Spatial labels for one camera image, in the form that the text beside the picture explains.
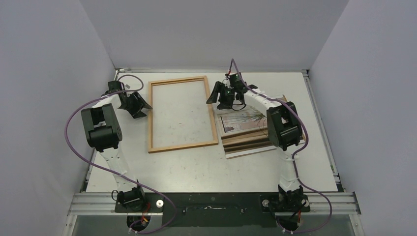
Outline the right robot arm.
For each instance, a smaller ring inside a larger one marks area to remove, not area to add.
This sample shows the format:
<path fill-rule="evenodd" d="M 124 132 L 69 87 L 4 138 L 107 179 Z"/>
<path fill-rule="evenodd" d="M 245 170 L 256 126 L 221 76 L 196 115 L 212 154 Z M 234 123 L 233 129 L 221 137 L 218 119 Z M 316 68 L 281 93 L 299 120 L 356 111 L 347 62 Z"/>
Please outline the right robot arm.
<path fill-rule="evenodd" d="M 266 118 L 268 139 L 278 152 L 280 167 L 278 195 L 268 200 L 268 207 L 275 212 L 309 212 L 309 200 L 299 182 L 296 160 L 289 152 L 289 147 L 300 144 L 303 135 L 294 104 L 267 96 L 255 85 L 244 82 L 238 73 L 228 74 L 226 78 L 214 84 L 206 103 L 217 103 L 219 110 L 227 110 L 240 101 Z"/>

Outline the brown backing board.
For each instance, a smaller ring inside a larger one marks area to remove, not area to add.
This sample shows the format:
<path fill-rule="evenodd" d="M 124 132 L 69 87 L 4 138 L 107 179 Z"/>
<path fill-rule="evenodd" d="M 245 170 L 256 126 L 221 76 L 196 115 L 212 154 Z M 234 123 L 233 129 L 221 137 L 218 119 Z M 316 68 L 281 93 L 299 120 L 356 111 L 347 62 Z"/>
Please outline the brown backing board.
<path fill-rule="evenodd" d="M 305 134 L 304 134 L 304 130 L 303 127 L 300 123 L 300 119 L 299 119 L 299 115 L 296 109 L 295 104 L 292 101 L 288 101 L 287 98 L 285 97 L 285 95 L 280 95 L 280 96 L 276 96 L 274 97 L 274 99 L 279 100 L 279 105 L 281 106 L 281 102 L 286 103 L 292 110 L 293 112 L 296 114 L 296 116 L 294 116 L 291 112 L 287 111 L 286 108 L 284 107 L 284 111 L 282 112 L 282 122 L 283 124 L 288 123 L 289 121 L 291 121 L 292 123 L 296 124 L 299 127 L 299 131 L 300 131 L 300 144 L 304 144 L 305 143 Z"/>

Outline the photo print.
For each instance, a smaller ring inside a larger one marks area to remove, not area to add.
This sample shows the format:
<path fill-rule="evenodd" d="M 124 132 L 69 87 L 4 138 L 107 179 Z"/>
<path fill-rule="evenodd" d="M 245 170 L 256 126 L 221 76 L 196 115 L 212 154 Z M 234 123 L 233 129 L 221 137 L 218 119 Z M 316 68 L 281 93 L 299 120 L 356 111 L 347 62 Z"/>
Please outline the photo print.
<path fill-rule="evenodd" d="M 264 98 L 251 100 L 255 107 L 249 105 L 244 109 L 231 112 L 218 112 L 218 129 L 227 159 L 252 155 L 276 148 L 289 149 L 300 145 L 299 127 L 289 121 L 282 122 L 284 107 L 293 110 L 279 100 Z"/>

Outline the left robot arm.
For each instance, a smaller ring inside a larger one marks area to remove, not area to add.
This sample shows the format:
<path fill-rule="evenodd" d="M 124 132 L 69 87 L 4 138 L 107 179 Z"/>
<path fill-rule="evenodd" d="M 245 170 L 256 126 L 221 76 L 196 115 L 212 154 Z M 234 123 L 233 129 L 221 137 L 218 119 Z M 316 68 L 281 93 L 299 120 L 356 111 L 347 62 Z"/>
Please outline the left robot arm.
<path fill-rule="evenodd" d="M 120 81 L 110 81 L 102 98 L 91 108 L 81 111 L 87 143 L 104 158 L 113 174 L 117 184 L 116 206 L 133 212 L 143 211 L 149 204 L 124 158 L 122 130 L 116 110 L 125 110 L 133 118 L 142 118 L 146 117 L 142 110 L 151 110 L 152 106 L 138 92 L 125 92 Z"/>

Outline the wooden picture frame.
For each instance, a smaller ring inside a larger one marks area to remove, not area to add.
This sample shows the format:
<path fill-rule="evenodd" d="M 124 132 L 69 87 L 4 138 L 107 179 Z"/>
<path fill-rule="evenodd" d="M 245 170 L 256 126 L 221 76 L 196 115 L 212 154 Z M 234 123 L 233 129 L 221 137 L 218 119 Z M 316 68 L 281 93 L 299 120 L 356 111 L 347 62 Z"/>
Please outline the wooden picture frame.
<path fill-rule="evenodd" d="M 179 99 L 174 98 L 167 98 L 164 100 L 166 104 L 169 102 L 173 102 L 173 105 L 171 105 L 169 108 L 182 108 L 185 109 L 186 112 L 196 112 L 197 115 L 201 115 L 203 112 L 207 112 L 207 115 L 203 115 L 202 118 L 193 118 L 192 120 L 202 121 L 203 118 L 208 117 L 210 120 L 210 128 L 211 128 L 211 135 L 212 140 L 210 141 L 204 141 L 204 142 L 193 142 L 193 143 L 187 143 L 187 144 L 170 144 L 166 147 L 154 147 L 153 141 L 153 119 L 155 112 L 157 111 L 156 106 L 153 102 L 153 88 L 156 86 L 170 86 L 170 85 L 177 85 L 177 84 L 184 84 L 184 83 L 194 83 L 194 82 L 202 82 L 204 84 L 204 91 L 205 91 L 205 98 L 204 100 L 207 100 L 209 97 L 209 83 L 207 76 L 197 76 L 197 77 L 187 77 L 187 78 L 179 78 L 179 79 L 168 79 L 168 80 L 160 80 L 160 81 L 151 81 L 148 84 L 148 90 L 149 90 L 149 101 L 150 105 L 152 106 L 152 110 L 148 114 L 148 153 L 157 153 L 157 152 L 165 152 L 165 151 L 173 151 L 173 150 L 181 150 L 181 149 L 188 149 L 188 148 L 199 148 L 199 147 L 206 147 L 206 146 L 212 146 L 218 144 L 218 134 L 214 119 L 214 111 L 213 106 L 211 104 L 206 104 L 205 102 L 197 102 L 197 107 L 193 108 L 191 106 L 192 102 L 195 102 L 196 99 L 191 98 L 191 90 L 188 89 L 184 92 L 174 92 L 173 95 L 180 96 L 185 95 L 187 97 L 185 102 L 179 102 Z"/>

